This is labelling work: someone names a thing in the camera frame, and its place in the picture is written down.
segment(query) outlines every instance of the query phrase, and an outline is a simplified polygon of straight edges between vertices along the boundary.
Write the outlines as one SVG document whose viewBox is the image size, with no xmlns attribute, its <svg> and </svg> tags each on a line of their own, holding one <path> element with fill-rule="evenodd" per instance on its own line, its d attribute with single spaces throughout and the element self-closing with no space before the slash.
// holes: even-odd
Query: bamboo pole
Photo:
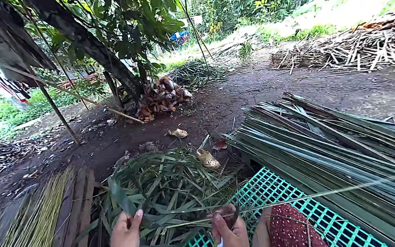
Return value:
<svg viewBox="0 0 395 247">
<path fill-rule="evenodd" d="M 74 83 L 72 82 L 71 78 L 69 78 L 68 73 L 66 72 L 65 68 L 63 67 L 62 63 L 57 59 L 56 54 L 54 54 L 54 52 L 51 50 L 51 46 L 49 45 L 48 41 L 45 39 L 45 37 L 43 36 L 42 31 L 39 29 L 39 27 L 37 26 L 36 21 L 33 19 L 30 10 L 27 8 L 27 6 L 25 5 L 25 3 L 23 1 L 20 1 L 20 3 L 22 4 L 23 8 L 25 9 L 25 12 L 27 13 L 28 19 L 30 19 L 30 22 L 33 24 L 33 26 L 36 28 L 36 31 L 39 33 L 39 36 L 42 38 L 42 40 L 45 42 L 45 44 L 47 45 L 49 51 L 51 52 L 53 58 L 56 60 L 57 64 L 60 66 L 60 68 L 63 71 L 63 74 L 65 74 L 66 78 L 68 78 L 69 83 L 71 84 L 71 86 L 74 88 L 75 92 L 77 94 L 77 88 L 75 87 Z M 86 110 L 89 110 L 88 106 L 86 105 L 84 100 L 81 100 L 81 102 L 84 104 Z"/>
<path fill-rule="evenodd" d="M 34 73 L 34 71 L 31 69 L 31 67 L 29 65 L 27 65 L 27 70 L 30 72 L 30 74 L 32 76 L 34 76 L 35 73 Z M 60 112 L 60 110 L 58 109 L 57 105 L 54 103 L 54 101 L 52 100 L 51 96 L 48 94 L 46 88 L 43 86 L 43 84 L 41 82 L 39 82 L 35 78 L 33 78 L 33 79 L 35 80 L 37 86 L 40 88 L 40 91 L 42 91 L 42 93 L 45 96 L 45 98 L 48 101 L 48 103 L 51 105 L 52 109 L 56 112 L 57 116 L 62 121 L 62 123 L 65 126 L 66 130 L 69 132 L 69 135 L 71 135 L 72 139 L 74 140 L 75 143 L 77 143 L 77 145 L 80 145 L 80 139 L 74 134 L 74 132 L 72 131 L 72 129 L 69 126 L 68 122 L 65 120 L 65 117 L 63 117 L 63 115 Z"/>
<path fill-rule="evenodd" d="M 208 51 L 208 53 L 210 54 L 210 57 L 211 57 L 212 59 L 214 59 L 214 58 L 213 58 L 213 55 L 211 54 L 211 52 L 210 52 L 210 50 L 208 49 L 207 45 L 205 44 L 205 42 L 203 41 L 202 37 L 200 36 L 200 33 L 199 33 L 198 29 L 195 27 L 195 24 L 191 21 L 191 18 L 190 18 L 190 15 L 188 14 L 187 9 L 184 8 L 184 6 L 182 5 L 181 1 L 179 1 L 179 3 L 181 4 L 182 9 L 184 9 L 184 12 L 185 12 L 185 14 L 187 15 L 187 18 L 188 18 L 188 20 L 189 20 L 189 22 L 190 22 L 190 24 L 191 24 L 191 27 L 193 28 L 193 30 L 195 31 L 195 33 L 197 34 L 197 36 L 199 36 L 200 41 L 202 42 L 202 44 L 204 45 L 205 49 L 206 49 L 206 50 Z"/>
<path fill-rule="evenodd" d="M 141 121 L 141 120 L 139 120 L 139 119 L 136 119 L 136 118 L 134 118 L 134 117 L 131 117 L 131 116 L 129 116 L 129 115 L 126 115 L 126 114 L 124 114 L 124 113 L 121 113 L 121 112 L 119 112 L 119 111 L 116 111 L 116 110 L 114 110 L 114 109 L 112 109 L 112 108 L 109 108 L 109 107 L 106 107 L 106 106 L 104 106 L 104 105 L 102 105 L 102 104 L 99 104 L 99 103 L 97 103 L 97 102 L 95 102 L 95 101 L 93 101 L 93 100 L 90 100 L 90 99 L 88 99 L 88 98 L 85 98 L 85 97 L 83 97 L 83 96 L 81 96 L 81 95 L 78 95 L 78 94 L 76 94 L 76 93 L 73 93 L 73 92 L 71 92 L 71 91 L 69 91 L 69 90 L 67 90 L 67 89 L 65 89 L 65 88 L 63 88 L 63 87 L 59 87 L 59 86 L 58 86 L 57 84 L 55 84 L 55 83 L 52 83 L 52 82 L 49 82 L 49 81 L 46 81 L 46 80 L 42 80 L 42 79 L 40 79 L 40 78 L 37 77 L 37 76 L 33 76 L 33 75 L 31 75 L 31 74 L 29 74 L 29 73 L 26 73 L 26 72 L 24 72 L 24 71 L 22 71 L 22 70 L 18 70 L 18 69 L 14 68 L 14 67 L 12 67 L 12 66 L 10 66 L 10 65 L 7 65 L 7 64 L 4 64 L 4 63 L 0 62 L 0 66 L 2 66 L 2 67 L 4 67 L 4 68 L 7 68 L 7 69 L 9 69 L 9 70 L 13 70 L 13 71 L 15 71 L 15 72 L 18 72 L 18 73 L 21 74 L 21 75 L 30 77 L 30 78 L 32 78 L 32 79 L 34 79 L 34 80 L 36 80 L 36 81 L 42 82 L 42 83 L 44 83 L 44 84 L 46 84 L 46 85 L 49 85 L 49 86 L 51 86 L 51 87 L 57 88 L 57 89 L 59 89 L 60 91 L 67 92 L 67 93 L 69 93 L 69 94 L 71 94 L 71 95 L 73 95 L 73 96 L 75 96 L 75 97 L 77 97 L 77 98 L 79 98 L 79 99 L 83 99 L 83 100 L 85 100 L 85 101 L 87 101 L 87 102 L 90 102 L 90 103 L 96 105 L 96 106 L 100 106 L 100 107 L 102 107 L 102 108 L 104 108 L 104 109 L 107 109 L 107 110 L 109 110 L 109 111 L 111 111 L 111 112 L 113 112 L 113 113 L 115 113 L 115 114 L 121 115 L 121 116 L 123 116 L 123 117 L 127 117 L 127 118 L 129 118 L 129 119 L 132 119 L 132 120 L 137 121 L 137 122 L 142 123 L 142 124 L 145 123 L 145 122 L 143 122 L 143 121 Z"/>
<path fill-rule="evenodd" d="M 185 2 L 185 8 L 184 8 L 184 6 L 182 5 L 181 1 L 179 1 L 179 3 L 181 4 L 182 9 L 184 9 L 185 14 L 187 15 L 188 21 L 189 21 L 190 23 L 192 23 L 192 22 L 191 22 L 191 18 L 190 18 L 190 16 L 188 15 L 188 12 L 187 12 L 187 2 Z M 197 42 L 197 44 L 199 45 L 200 51 L 202 52 L 202 56 L 204 57 L 205 64 L 206 64 L 207 67 L 208 67 L 207 59 L 205 58 L 204 50 L 203 50 L 202 47 L 200 46 L 199 38 L 198 38 L 198 35 L 196 34 L 196 31 L 195 31 L 195 36 L 196 36 L 196 42 Z"/>
</svg>

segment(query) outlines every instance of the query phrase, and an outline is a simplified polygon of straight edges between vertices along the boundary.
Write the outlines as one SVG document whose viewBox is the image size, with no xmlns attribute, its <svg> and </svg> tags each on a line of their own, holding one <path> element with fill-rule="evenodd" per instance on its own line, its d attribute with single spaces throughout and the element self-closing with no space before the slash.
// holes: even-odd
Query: tree trunk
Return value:
<svg viewBox="0 0 395 247">
<path fill-rule="evenodd" d="M 143 86 L 138 78 L 127 69 L 109 48 L 83 25 L 76 22 L 72 13 L 69 13 L 55 0 L 26 0 L 26 2 L 36 10 L 41 20 L 55 27 L 107 71 L 114 74 L 125 85 L 126 92 L 138 104 L 140 95 L 143 94 Z"/>
</svg>

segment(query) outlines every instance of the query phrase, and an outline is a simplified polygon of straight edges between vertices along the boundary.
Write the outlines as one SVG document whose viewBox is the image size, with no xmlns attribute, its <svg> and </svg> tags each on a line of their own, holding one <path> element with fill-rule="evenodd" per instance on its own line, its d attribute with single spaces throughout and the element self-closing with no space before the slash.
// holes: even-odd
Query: hand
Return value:
<svg viewBox="0 0 395 247">
<path fill-rule="evenodd" d="M 143 211 L 139 209 L 133 218 L 122 212 L 114 226 L 111 236 L 111 247 L 140 247 L 140 224 Z"/>
<path fill-rule="evenodd" d="M 221 238 L 223 245 L 227 247 L 249 247 L 248 234 L 245 222 L 237 217 L 232 228 L 229 228 L 226 220 L 221 216 L 234 213 L 236 208 L 233 204 L 222 207 L 212 214 L 213 239 L 215 244 L 220 244 Z"/>
</svg>

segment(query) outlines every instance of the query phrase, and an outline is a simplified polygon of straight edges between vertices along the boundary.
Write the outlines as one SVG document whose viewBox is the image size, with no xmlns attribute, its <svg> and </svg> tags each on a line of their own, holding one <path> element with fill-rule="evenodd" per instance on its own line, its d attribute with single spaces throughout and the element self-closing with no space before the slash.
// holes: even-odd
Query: pile of coconut husks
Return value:
<svg viewBox="0 0 395 247">
<path fill-rule="evenodd" d="M 144 86 L 144 94 L 138 102 L 137 115 L 141 120 L 149 122 L 157 115 L 176 111 L 177 106 L 191 99 L 193 95 L 187 89 L 165 76 Z"/>
</svg>

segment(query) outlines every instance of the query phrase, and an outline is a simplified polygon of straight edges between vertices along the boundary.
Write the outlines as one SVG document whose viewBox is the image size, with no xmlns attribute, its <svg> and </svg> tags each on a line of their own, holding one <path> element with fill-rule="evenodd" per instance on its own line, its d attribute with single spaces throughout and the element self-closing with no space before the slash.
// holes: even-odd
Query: pile of palm leaves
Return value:
<svg viewBox="0 0 395 247">
<path fill-rule="evenodd" d="M 223 82 L 227 79 L 227 75 L 227 68 L 207 65 L 201 59 L 188 60 L 168 73 L 173 82 L 192 91 L 214 82 Z"/>
<path fill-rule="evenodd" d="M 164 153 L 145 153 L 115 169 L 107 179 L 107 193 L 96 197 L 98 210 L 91 219 L 96 226 L 91 236 L 97 246 L 107 246 L 119 214 L 134 215 L 144 210 L 141 245 L 186 244 L 198 231 L 210 228 L 208 222 L 173 227 L 205 218 L 235 193 L 227 186 L 237 168 L 221 171 L 203 168 L 188 151 L 173 149 Z"/>
<path fill-rule="evenodd" d="M 326 196 L 356 225 L 395 246 L 395 123 L 341 113 L 291 93 L 243 109 L 231 145 L 307 193 L 383 178 L 387 183 Z"/>
</svg>

